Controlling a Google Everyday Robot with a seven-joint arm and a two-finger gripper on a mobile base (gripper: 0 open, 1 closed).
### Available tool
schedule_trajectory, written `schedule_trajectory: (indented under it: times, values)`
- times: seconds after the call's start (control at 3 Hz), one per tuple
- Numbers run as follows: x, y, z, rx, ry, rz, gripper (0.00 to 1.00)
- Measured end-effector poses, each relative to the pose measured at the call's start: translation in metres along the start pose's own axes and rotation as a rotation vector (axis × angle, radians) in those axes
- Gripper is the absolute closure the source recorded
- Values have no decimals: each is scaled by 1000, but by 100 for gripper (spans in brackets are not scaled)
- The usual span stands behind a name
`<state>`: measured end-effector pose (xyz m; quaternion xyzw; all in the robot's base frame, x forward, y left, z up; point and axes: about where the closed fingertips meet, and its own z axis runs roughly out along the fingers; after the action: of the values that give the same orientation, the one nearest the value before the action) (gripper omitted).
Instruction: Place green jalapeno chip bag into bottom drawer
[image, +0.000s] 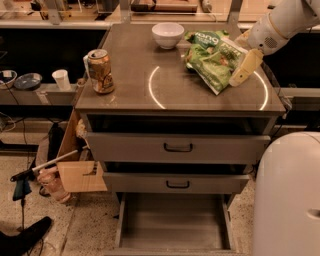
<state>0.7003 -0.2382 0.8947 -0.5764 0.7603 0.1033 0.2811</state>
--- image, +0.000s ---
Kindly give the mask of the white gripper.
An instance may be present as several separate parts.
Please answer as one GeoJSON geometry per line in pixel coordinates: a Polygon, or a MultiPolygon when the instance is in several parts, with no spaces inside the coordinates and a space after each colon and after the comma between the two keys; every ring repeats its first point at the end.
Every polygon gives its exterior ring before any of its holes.
{"type": "Polygon", "coordinates": [[[276,29],[270,15],[266,14],[249,30],[239,35],[235,43],[251,50],[243,55],[229,79],[229,84],[233,87],[239,86],[254,73],[262,63],[263,54],[274,54],[288,43],[288,39],[276,29]]]}

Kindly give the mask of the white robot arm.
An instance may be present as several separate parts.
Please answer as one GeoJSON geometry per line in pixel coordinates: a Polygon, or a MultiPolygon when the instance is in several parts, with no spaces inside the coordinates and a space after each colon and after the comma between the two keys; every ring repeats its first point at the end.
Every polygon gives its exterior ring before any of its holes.
{"type": "MultiPolygon", "coordinates": [[[[242,84],[297,33],[319,24],[320,0],[282,0],[236,39],[248,50],[229,84],[242,84]]],[[[320,133],[295,132],[264,152],[256,177],[252,256],[320,256],[320,133]]]]}

